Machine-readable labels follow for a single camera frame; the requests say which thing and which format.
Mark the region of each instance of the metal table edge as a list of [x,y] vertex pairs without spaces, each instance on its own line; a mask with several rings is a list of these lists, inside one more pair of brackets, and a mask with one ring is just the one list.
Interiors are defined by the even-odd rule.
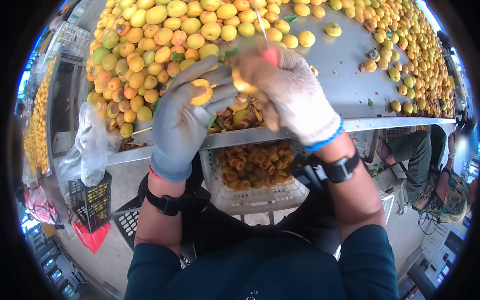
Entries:
[[[346,119],[343,120],[343,122],[344,130],[346,132],[355,132],[392,127],[449,124],[455,123],[455,119],[382,117]],[[264,143],[294,138],[296,138],[296,135],[287,128],[281,128],[277,132],[272,132],[265,127],[250,128],[244,130],[209,134],[205,137],[205,140],[200,146],[199,151],[230,147],[241,144]],[[155,146],[150,145],[112,154],[108,157],[107,166],[132,162],[136,160],[149,159],[152,156],[154,150]]]
[[53,108],[53,87],[55,85],[55,78],[57,77],[58,69],[60,66],[60,57],[63,47],[57,52],[57,57],[55,58],[55,64],[52,69],[52,76],[50,77],[50,86],[48,87],[48,97],[47,97],[47,111],[45,115],[45,132],[47,140],[47,156],[48,156],[48,170],[46,176],[52,174],[53,163],[53,149],[52,149],[52,127],[51,127],[51,118],[52,118],[52,108]]

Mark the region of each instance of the blue glove cuff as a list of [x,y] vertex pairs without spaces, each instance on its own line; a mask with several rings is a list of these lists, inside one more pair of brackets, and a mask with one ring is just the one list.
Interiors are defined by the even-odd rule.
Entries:
[[161,157],[162,155],[155,151],[150,158],[150,167],[152,168],[152,171],[155,172],[158,176],[161,178],[168,180],[170,182],[174,183],[179,183],[182,181],[187,180],[191,173],[192,173],[192,163],[190,162],[187,166],[187,168],[183,171],[172,171],[172,170],[167,170],[162,167],[163,164],[159,163],[161,160],[158,158]]
[[318,149],[325,146],[326,144],[328,144],[329,142],[333,141],[337,136],[339,136],[342,133],[342,130],[343,130],[343,120],[340,120],[340,126],[338,127],[336,132],[331,137],[329,137],[328,139],[326,139],[324,141],[320,141],[320,142],[314,144],[313,146],[303,146],[303,149],[311,151],[311,152],[315,152]]

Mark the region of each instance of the black plastic crate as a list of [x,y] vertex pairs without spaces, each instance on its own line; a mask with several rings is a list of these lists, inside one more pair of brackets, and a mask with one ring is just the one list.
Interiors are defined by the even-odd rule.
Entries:
[[68,181],[72,210],[90,233],[110,221],[112,176],[105,172],[97,186],[87,187],[81,180]]
[[137,231],[138,213],[141,206],[142,201],[136,196],[112,214],[115,225],[132,250]]

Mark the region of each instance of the dark blue shirt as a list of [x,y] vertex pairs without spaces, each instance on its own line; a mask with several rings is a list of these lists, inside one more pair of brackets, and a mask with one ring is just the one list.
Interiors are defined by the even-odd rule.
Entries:
[[246,240],[181,269],[163,246],[139,244],[125,299],[398,299],[395,261],[385,229],[368,225],[342,244],[339,262],[306,241]]

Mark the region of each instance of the white knit glove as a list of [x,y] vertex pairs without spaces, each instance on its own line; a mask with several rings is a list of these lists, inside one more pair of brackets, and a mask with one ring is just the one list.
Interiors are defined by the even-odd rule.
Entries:
[[340,134],[342,120],[325,98],[320,83],[305,59],[278,48],[279,67],[263,60],[257,50],[232,60],[250,84],[268,95],[281,124],[292,130],[307,150],[316,151]]
[[455,160],[455,137],[453,133],[448,136],[448,158]]

